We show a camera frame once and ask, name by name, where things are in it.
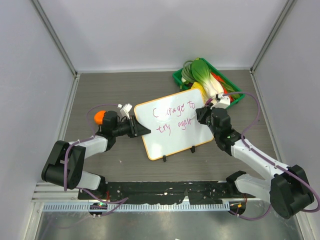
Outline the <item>magenta marker cap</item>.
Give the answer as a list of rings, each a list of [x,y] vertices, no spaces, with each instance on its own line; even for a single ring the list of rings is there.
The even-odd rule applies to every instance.
[[[212,98],[209,98],[206,102],[205,102],[205,105],[209,105],[211,102],[212,102]]]

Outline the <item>orange framed whiteboard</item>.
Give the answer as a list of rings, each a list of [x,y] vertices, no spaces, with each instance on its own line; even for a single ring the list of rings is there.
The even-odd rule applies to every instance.
[[[204,106],[198,89],[185,90],[137,104],[137,121],[151,130],[142,136],[147,157],[151,161],[199,146],[214,139],[206,125],[192,119],[196,109]]]

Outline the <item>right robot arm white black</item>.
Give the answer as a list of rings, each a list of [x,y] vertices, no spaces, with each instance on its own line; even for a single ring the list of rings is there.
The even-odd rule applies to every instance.
[[[243,135],[232,128],[226,109],[205,105],[196,109],[197,121],[209,127],[218,148],[241,160],[262,179],[244,171],[227,178],[226,193],[233,198],[240,194],[257,197],[267,203],[284,219],[306,211],[315,201],[307,175],[298,165],[288,166],[255,148]]]

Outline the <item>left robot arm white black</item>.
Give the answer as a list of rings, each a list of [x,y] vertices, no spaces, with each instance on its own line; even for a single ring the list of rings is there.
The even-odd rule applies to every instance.
[[[106,178],[84,171],[85,159],[109,151],[116,138],[136,138],[151,133],[134,115],[120,118],[115,111],[99,111],[94,116],[98,125],[95,135],[84,140],[58,140],[42,169],[41,179],[66,190],[79,189],[100,200],[107,193]]]

